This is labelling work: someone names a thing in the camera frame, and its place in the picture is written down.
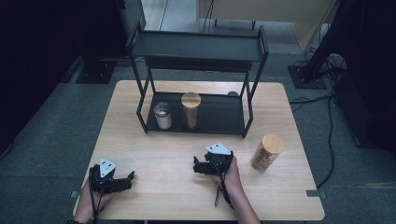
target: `wooden table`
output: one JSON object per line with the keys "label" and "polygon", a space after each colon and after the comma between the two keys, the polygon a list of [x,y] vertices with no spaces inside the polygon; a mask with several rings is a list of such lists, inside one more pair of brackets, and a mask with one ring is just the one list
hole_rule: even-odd
{"label": "wooden table", "polygon": [[[156,81],[158,91],[224,93],[241,89],[236,82]],[[203,133],[144,133],[135,113],[140,99],[135,81],[120,81],[112,96],[89,167],[101,157],[118,167],[115,178],[135,170],[132,188],[117,194],[101,219],[235,220],[223,197],[214,205],[212,180],[192,170],[193,156],[204,161],[205,147],[221,142],[238,159],[246,194],[261,220],[321,220],[319,197],[283,86],[259,83],[253,98],[254,120],[246,138]],[[144,104],[148,113],[149,102]],[[262,137],[278,134],[285,150],[264,173],[249,161]]]}
{"label": "wooden table", "polygon": [[[196,23],[205,19],[212,0],[197,0]],[[302,52],[307,52],[321,25],[335,13],[337,0],[215,0],[212,19],[291,22]]]}

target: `cylindrical container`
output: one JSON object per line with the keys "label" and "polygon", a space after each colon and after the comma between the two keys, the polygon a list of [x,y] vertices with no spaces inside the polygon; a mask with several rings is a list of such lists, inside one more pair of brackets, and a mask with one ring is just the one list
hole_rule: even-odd
{"label": "cylindrical container", "polygon": [[259,143],[250,164],[257,171],[265,171],[283,151],[285,144],[276,134],[267,134]]}
{"label": "cylindrical container", "polygon": [[159,102],[154,106],[154,114],[158,126],[161,129],[169,129],[172,126],[171,107],[166,102]]}
{"label": "cylindrical container", "polygon": [[183,123],[188,131],[197,131],[201,124],[201,96],[195,92],[187,92],[181,97],[183,104]]}

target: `jar lid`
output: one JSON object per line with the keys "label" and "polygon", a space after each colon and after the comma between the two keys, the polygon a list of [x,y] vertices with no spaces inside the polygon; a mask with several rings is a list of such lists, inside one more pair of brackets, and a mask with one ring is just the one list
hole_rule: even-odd
{"label": "jar lid", "polygon": [[262,146],[267,152],[275,155],[283,151],[285,143],[278,135],[270,133],[262,139]]}
{"label": "jar lid", "polygon": [[166,102],[159,102],[154,106],[154,113],[158,117],[165,117],[171,112],[171,107]]}
{"label": "jar lid", "polygon": [[189,109],[194,109],[201,103],[201,96],[195,92],[187,92],[181,97],[181,103]]}

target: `bamboo lid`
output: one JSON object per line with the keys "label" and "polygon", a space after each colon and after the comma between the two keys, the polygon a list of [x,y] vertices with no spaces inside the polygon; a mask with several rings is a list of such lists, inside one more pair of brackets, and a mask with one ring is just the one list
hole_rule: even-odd
{"label": "bamboo lid", "polygon": [[201,96],[195,92],[187,92],[181,97],[181,103],[188,109],[194,109],[201,103]]}
{"label": "bamboo lid", "polygon": [[267,152],[275,155],[283,151],[285,143],[278,135],[271,133],[264,136],[262,139],[262,146]]}

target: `gray carpet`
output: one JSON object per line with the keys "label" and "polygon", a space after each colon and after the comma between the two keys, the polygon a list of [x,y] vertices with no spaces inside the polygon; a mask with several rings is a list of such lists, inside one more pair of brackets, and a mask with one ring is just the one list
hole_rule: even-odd
{"label": "gray carpet", "polygon": [[[331,92],[327,78],[324,78],[326,90],[294,88],[287,66],[303,58],[295,54],[270,54],[261,81],[282,83],[290,101],[300,97],[314,99]],[[147,73],[144,63],[138,66],[142,74]],[[240,80],[234,74],[189,72],[191,75],[186,76],[185,73],[154,71],[154,78]],[[109,84],[76,84],[75,75],[69,83],[58,85],[15,139],[12,151],[0,161],[0,223],[65,223],[72,216],[76,199],[70,198],[69,193],[82,183],[115,85],[119,80],[133,77],[131,67],[121,64]],[[294,112],[317,184],[331,168],[328,112],[327,100],[304,105]],[[395,160],[387,151],[356,147],[348,120],[334,101],[331,112],[335,167],[320,189],[327,195],[327,199],[322,199],[326,217],[318,223],[394,223]]]}

